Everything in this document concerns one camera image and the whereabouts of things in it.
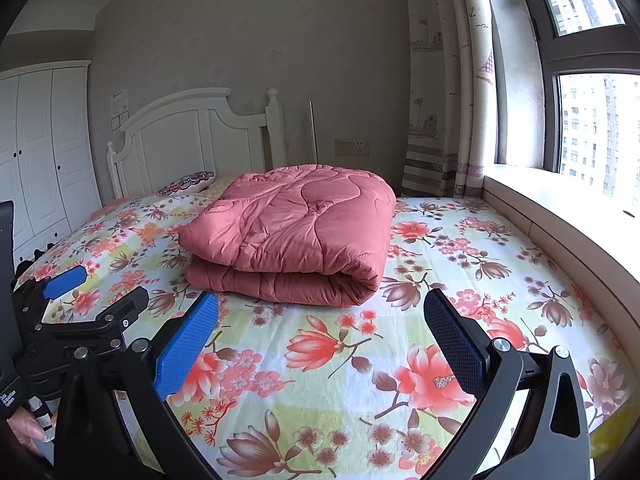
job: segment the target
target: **electrical outlet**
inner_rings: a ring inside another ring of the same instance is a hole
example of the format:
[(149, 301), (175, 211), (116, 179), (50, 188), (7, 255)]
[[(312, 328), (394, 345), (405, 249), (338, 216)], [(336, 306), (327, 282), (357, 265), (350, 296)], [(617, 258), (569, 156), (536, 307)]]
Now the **electrical outlet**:
[(369, 156), (369, 140), (368, 139), (352, 140), (351, 155)]

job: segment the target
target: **embroidered pillow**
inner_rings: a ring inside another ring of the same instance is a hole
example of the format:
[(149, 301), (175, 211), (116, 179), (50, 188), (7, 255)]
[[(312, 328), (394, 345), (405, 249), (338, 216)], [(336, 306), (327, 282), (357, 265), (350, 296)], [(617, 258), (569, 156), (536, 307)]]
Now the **embroidered pillow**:
[(213, 171), (199, 171), (191, 175), (175, 180), (168, 186), (164, 186), (158, 194), (165, 196), (178, 196), (189, 193), (201, 192), (216, 179)]

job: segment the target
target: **pink quilt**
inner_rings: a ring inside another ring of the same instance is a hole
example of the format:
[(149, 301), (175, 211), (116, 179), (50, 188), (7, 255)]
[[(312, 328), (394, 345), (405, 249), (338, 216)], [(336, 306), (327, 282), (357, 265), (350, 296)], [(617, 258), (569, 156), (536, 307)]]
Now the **pink quilt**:
[(281, 303), (360, 305), (378, 290), (396, 199), (375, 174), (248, 173), (180, 232), (188, 282)]

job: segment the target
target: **beige wallpaper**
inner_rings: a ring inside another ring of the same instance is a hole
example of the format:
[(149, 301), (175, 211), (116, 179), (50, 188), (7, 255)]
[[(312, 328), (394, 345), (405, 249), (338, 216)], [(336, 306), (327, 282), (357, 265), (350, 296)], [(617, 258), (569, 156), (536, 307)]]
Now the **beige wallpaper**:
[[(130, 112), (178, 90), (228, 86), (232, 109), (258, 113), (280, 91), (290, 164), (312, 161), (314, 102), (322, 164), (364, 168), (399, 188), (410, 80), (407, 0), (113, 0), (98, 15), (89, 77), (94, 165), (113, 197), (110, 95)], [(334, 157), (334, 139), (369, 139), (369, 157)]]

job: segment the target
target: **patterned curtain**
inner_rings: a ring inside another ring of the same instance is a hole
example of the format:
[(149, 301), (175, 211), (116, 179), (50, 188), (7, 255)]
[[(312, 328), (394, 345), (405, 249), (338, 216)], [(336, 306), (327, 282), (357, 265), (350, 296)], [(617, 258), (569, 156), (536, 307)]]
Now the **patterned curtain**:
[[(491, 7), (489, 0), (436, 2), (408, 0), (412, 67), (402, 193), (478, 197), (496, 143)], [(428, 32), (433, 18), (421, 16), (432, 8), (440, 30), (425, 41), (420, 26)]]

